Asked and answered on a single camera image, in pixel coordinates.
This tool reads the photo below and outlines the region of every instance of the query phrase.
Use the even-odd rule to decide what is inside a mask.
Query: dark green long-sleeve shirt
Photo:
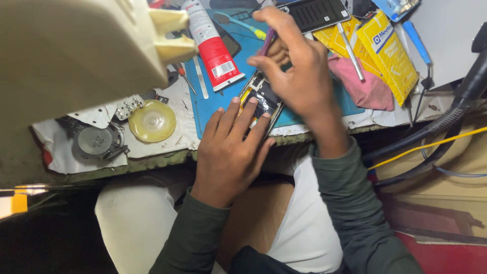
[[[355,139],[352,143],[349,152],[336,159],[315,157],[316,148],[310,149],[319,192],[340,238],[348,270],[354,274],[422,273],[385,221],[382,205],[367,180],[360,149]],[[189,192],[151,274],[210,273],[213,268],[230,209],[210,207]]]

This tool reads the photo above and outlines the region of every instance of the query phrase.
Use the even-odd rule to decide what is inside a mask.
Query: white pants
[[[167,176],[174,172],[179,178]],[[336,271],[343,253],[319,196],[310,157],[297,165],[294,179],[293,195],[267,254],[302,273]],[[149,272],[177,216],[173,197],[179,197],[193,182],[187,171],[170,168],[118,181],[103,189],[95,214],[105,246],[120,274]],[[225,272],[215,263],[212,273]]]

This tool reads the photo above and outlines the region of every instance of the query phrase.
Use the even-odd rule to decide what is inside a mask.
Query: yellow flex cable
[[[457,140],[458,138],[462,138],[462,137],[465,137],[465,136],[477,134],[477,133],[484,132],[484,131],[487,131],[487,127],[483,127],[483,128],[479,128],[479,129],[476,129],[476,130],[472,130],[470,132],[463,133],[463,134],[460,134],[460,135],[457,135],[457,136],[453,136],[453,137],[450,137],[448,139],[445,139],[445,140],[442,140],[442,141],[439,141],[439,142],[436,142],[436,143],[432,143],[432,144],[429,144],[429,145],[424,145],[424,146],[412,148],[412,149],[410,149],[410,150],[408,150],[406,152],[403,152],[403,153],[397,155],[396,157],[392,157],[389,160],[385,160],[385,161],[383,161],[381,163],[378,163],[375,166],[371,166],[368,170],[371,170],[371,169],[374,169],[374,168],[379,167],[381,165],[385,165],[387,163],[390,163],[390,162],[392,162],[394,160],[397,160],[397,159],[403,157],[404,155],[406,155],[408,153],[411,153],[413,151],[420,150],[420,149],[423,149],[423,148],[429,148],[429,147],[432,147],[432,146],[435,146],[435,145],[441,145],[441,144],[444,144],[444,143],[448,143],[448,142]]]

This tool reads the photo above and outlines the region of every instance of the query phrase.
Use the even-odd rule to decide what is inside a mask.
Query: barcode
[[[224,64],[221,64],[219,66],[216,66],[215,68],[211,69],[213,72],[213,76],[215,78],[218,78],[222,76],[223,74],[226,74],[227,72],[230,72],[232,70],[235,70],[235,67],[233,66],[232,61],[228,61]]]

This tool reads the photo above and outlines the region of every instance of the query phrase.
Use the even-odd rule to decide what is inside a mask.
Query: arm
[[[270,56],[251,57],[247,63],[265,72],[273,91],[315,135],[318,147],[312,153],[319,191],[348,267],[353,273],[422,273],[385,221],[382,205],[366,179],[360,149],[346,136],[332,92],[326,48],[303,38],[292,17],[275,8],[253,16],[266,21],[280,38],[269,50]],[[284,73],[279,66],[288,57],[293,67]]]
[[[230,209],[202,203],[188,190],[164,248],[150,269],[155,273],[210,273]]]
[[[403,243],[384,219],[382,204],[367,180],[360,149],[351,139],[342,157],[313,157],[319,191],[352,273],[422,273]]]
[[[228,207],[260,173],[269,148],[276,142],[271,138],[261,145],[270,120],[268,113],[259,118],[244,141],[257,99],[251,98],[236,118],[239,106],[240,99],[233,98],[226,112],[219,108],[206,124],[198,147],[196,181],[151,274],[211,273]]]

